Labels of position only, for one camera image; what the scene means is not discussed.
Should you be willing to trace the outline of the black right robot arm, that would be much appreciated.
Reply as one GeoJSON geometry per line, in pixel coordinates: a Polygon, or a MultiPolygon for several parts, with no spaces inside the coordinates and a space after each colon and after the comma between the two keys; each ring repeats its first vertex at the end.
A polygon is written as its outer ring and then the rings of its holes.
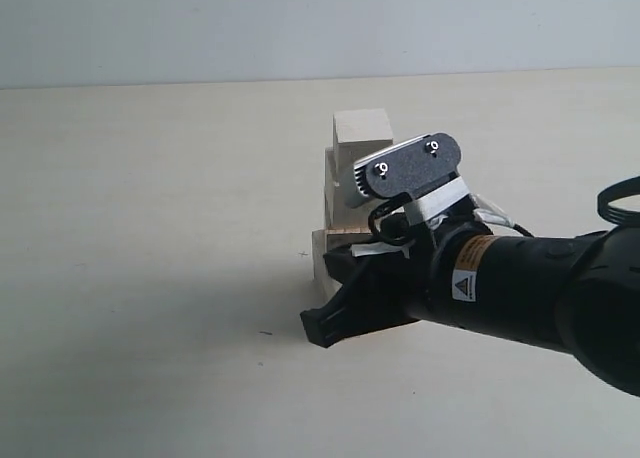
{"type": "Polygon", "coordinates": [[[639,232],[573,238],[501,236],[468,216],[437,228],[387,217],[382,238],[403,248],[328,252],[340,285],[300,318],[309,342],[340,341],[419,321],[573,356],[630,395],[639,392],[639,232]]]}

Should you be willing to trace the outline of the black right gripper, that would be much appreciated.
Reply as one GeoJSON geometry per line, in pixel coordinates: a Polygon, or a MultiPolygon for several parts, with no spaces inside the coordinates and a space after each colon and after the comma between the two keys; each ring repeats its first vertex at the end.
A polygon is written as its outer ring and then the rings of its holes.
{"type": "Polygon", "coordinates": [[[351,245],[323,255],[329,277],[341,284],[322,307],[300,313],[307,340],[329,348],[343,340],[418,321],[429,321],[488,336],[500,334],[498,316],[478,302],[453,298],[454,262],[476,236],[491,236],[473,202],[459,202],[443,214],[412,225],[405,212],[393,214],[386,202],[369,215],[370,243],[399,246],[408,264],[402,281],[374,254],[355,256],[351,245]]]}

